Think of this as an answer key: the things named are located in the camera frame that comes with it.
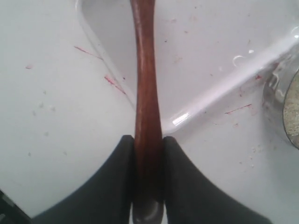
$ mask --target brown wooden stick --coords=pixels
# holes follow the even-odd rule
[[[154,51],[155,0],[131,0],[135,23],[138,86],[135,126],[137,191],[133,206],[135,223],[163,215],[162,131],[157,97]]]

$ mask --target white surface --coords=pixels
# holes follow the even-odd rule
[[[130,2],[79,0],[78,11],[94,46],[135,104]],[[298,23],[297,0],[157,0],[155,47],[163,132],[175,132],[288,50],[297,41]]]

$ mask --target red speck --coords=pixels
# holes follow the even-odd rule
[[[111,85],[113,85],[116,89],[118,89],[119,91],[121,91],[123,94],[126,95],[125,91],[124,91],[122,88],[120,88],[119,86],[117,86],[117,85],[114,83],[114,81],[113,81],[111,78],[108,77],[108,75],[105,75],[104,78],[105,78]]]
[[[232,110],[232,111],[226,112],[225,114],[231,114],[232,112],[238,111],[238,110],[243,109],[243,108],[245,108],[245,107],[251,107],[251,106],[252,106],[252,104],[248,104],[248,105],[246,105],[246,106],[242,106],[242,107],[239,107],[239,108],[234,109],[234,110]]]
[[[96,56],[96,55],[94,55],[94,54],[92,54],[92,53],[89,53],[89,52],[87,52],[86,50],[83,50],[82,48],[80,48],[80,47],[78,47],[78,46],[74,46],[74,48],[76,48],[76,49],[78,49],[78,50],[80,50],[80,51],[82,51],[82,52],[84,52],[84,53],[86,53],[86,54],[88,54],[88,55],[91,55],[91,56],[94,56],[94,57],[96,57],[96,58],[98,58],[98,59],[103,60],[103,58],[101,58],[101,57],[99,57],[99,56]]]
[[[33,65],[29,64],[25,67],[26,69],[32,69],[33,68]]]
[[[256,76],[256,80],[261,79],[262,77],[260,75]]]

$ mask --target white sink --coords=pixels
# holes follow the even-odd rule
[[[128,0],[78,0],[83,29],[135,105]],[[273,223],[299,220],[299,152],[263,123],[265,77],[299,37],[296,0],[156,0],[157,85],[172,133],[217,186]]]

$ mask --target wooden handle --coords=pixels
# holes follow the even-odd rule
[[[159,213],[163,213],[163,210],[161,211],[163,207],[163,144],[154,51],[155,0],[131,0],[131,5],[135,23],[138,60],[135,125],[135,152],[138,179],[133,218],[138,217],[140,220],[145,219],[144,216],[153,215],[151,212],[157,209],[154,203],[160,204]]]

